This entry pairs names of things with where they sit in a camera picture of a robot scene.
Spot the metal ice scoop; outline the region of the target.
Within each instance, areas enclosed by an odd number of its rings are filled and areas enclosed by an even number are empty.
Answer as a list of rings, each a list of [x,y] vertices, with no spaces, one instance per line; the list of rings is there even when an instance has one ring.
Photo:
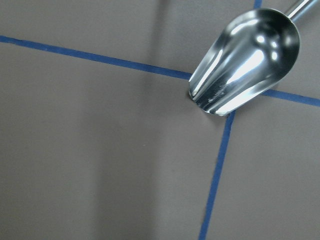
[[[234,18],[190,77],[191,100],[208,114],[226,116],[274,87],[297,61],[296,23],[314,4],[298,0],[286,12],[256,8]]]

